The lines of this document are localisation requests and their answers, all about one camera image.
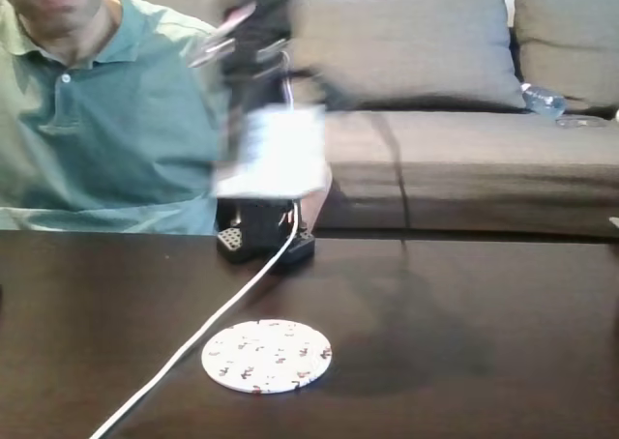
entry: charging cable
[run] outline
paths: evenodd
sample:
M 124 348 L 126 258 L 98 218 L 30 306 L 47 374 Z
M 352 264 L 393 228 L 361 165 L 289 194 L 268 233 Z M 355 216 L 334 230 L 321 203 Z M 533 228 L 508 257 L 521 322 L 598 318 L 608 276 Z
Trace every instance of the charging cable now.
M 125 415 L 149 392 L 151 392 L 165 377 L 167 373 L 173 369 L 180 360 L 190 351 L 195 345 L 204 337 L 204 335 L 211 329 L 211 327 L 233 306 L 235 306 L 250 290 L 273 268 L 273 266 L 280 260 L 284 252 L 290 247 L 292 241 L 294 241 L 297 232 L 299 230 L 299 206 L 297 202 L 294 202 L 293 210 L 293 223 L 290 236 L 283 244 L 281 249 L 276 253 L 267 264 L 260 270 L 245 286 L 241 288 L 227 303 L 225 303 L 219 310 L 217 310 L 213 316 L 211 316 L 206 323 L 185 342 L 181 348 L 167 361 L 163 368 L 144 385 L 139 391 L 137 391 L 125 404 L 120 407 L 116 413 L 114 413 L 105 423 L 103 423 L 95 433 L 90 436 L 90 439 L 103 438 L 118 422 L 120 422 Z

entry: table surface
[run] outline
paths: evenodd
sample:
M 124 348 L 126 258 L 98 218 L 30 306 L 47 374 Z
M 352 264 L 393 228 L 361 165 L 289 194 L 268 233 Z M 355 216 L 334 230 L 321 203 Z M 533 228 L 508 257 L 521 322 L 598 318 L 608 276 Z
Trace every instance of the table surface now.
M 87 438 L 257 270 L 209 238 L 0 234 L 0 437 Z M 619 437 L 616 246 L 322 240 L 221 323 L 332 342 L 289 395 L 244 395 L 193 351 L 110 437 Z

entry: couch cushion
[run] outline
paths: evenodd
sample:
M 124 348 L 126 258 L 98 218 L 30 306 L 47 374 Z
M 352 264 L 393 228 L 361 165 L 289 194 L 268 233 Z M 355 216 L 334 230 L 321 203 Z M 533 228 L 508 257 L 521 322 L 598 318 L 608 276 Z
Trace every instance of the couch cushion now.
M 537 115 L 385 112 L 421 229 L 611 234 L 619 125 L 562 128 Z M 393 155 L 367 112 L 328 119 L 337 189 L 321 226 L 403 227 Z
M 516 0 L 515 27 L 526 81 L 570 111 L 619 108 L 619 0 Z
M 292 51 L 365 107 L 523 108 L 505 0 L 298 0 Z

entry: patterned coaster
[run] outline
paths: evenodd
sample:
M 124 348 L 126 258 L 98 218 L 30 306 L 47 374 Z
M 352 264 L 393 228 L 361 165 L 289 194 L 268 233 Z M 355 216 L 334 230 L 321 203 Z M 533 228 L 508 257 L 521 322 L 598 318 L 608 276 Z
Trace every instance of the patterned coaster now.
M 331 363 L 331 344 L 309 326 L 284 320 L 241 323 L 207 342 L 202 365 L 226 388 L 252 394 L 300 389 Z

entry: water bottle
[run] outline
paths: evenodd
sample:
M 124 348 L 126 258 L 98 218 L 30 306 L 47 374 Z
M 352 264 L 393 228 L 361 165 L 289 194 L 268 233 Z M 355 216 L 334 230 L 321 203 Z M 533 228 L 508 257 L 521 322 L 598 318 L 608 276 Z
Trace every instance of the water bottle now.
M 568 108 L 568 103 L 563 96 L 529 83 L 522 85 L 522 97 L 526 102 L 526 108 L 552 120 L 557 120 Z

